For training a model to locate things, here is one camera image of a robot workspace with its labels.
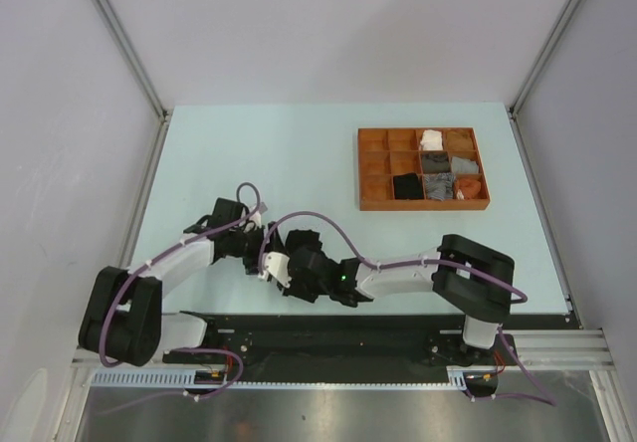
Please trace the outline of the black underwear beige waistband back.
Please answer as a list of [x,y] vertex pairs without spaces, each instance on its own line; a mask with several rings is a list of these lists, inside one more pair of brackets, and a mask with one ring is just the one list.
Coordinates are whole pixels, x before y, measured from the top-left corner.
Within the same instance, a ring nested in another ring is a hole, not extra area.
[[320,233],[313,230],[292,230],[287,234],[285,248],[289,254],[301,248],[318,252],[322,249]]

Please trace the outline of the black underwear beige waistband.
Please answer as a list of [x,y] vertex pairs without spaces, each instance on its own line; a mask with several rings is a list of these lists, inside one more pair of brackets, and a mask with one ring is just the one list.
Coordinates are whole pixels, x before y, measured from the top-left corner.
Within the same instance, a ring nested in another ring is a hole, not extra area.
[[322,249],[320,233],[313,230],[292,230],[287,234],[285,248],[289,254],[301,248],[318,252]]
[[406,173],[392,177],[394,198],[396,200],[424,199],[424,189],[417,173]]

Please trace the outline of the black underwear beige waistband front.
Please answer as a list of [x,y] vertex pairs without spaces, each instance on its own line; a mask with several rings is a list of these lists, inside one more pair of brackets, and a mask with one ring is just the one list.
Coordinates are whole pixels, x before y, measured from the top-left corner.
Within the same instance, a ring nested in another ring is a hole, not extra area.
[[424,189],[417,173],[406,173],[392,177],[394,198],[396,200],[424,199]]

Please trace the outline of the grey striped boxer underwear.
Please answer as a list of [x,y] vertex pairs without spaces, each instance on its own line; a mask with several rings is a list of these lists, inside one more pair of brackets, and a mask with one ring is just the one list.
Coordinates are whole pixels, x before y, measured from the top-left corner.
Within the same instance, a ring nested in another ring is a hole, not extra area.
[[426,174],[423,183],[427,199],[445,201],[453,198],[455,183],[455,175],[453,173]]

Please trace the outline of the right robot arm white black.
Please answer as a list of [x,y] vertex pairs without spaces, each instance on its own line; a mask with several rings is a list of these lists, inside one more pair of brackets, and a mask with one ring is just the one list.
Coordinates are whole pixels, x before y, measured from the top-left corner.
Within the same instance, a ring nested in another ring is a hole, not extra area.
[[527,300],[513,287],[511,257],[460,235],[445,235],[440,246],[405,260],[337,262],[316,243],[271,252],[264,265],[285,296],[309,303],[327,296],[355,308],[389,296],[433,293],[465,315],[459,351],[471,363],[494,353],[511,306]]

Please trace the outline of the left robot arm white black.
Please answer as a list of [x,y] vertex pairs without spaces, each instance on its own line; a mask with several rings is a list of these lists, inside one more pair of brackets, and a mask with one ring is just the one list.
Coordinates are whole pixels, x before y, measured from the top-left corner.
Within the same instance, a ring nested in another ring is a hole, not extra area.
[[263,203],[249,207],[219,198],[210,214],[186,227],[176,243],[135,268],[106,266],[95,279],[78,334],[80,348],[96,354],[105,367],[144,366],[160,351],[169,320],[182,314],[163,310],[167,293],[226,256],[256,267],[250,244],[263,238]]

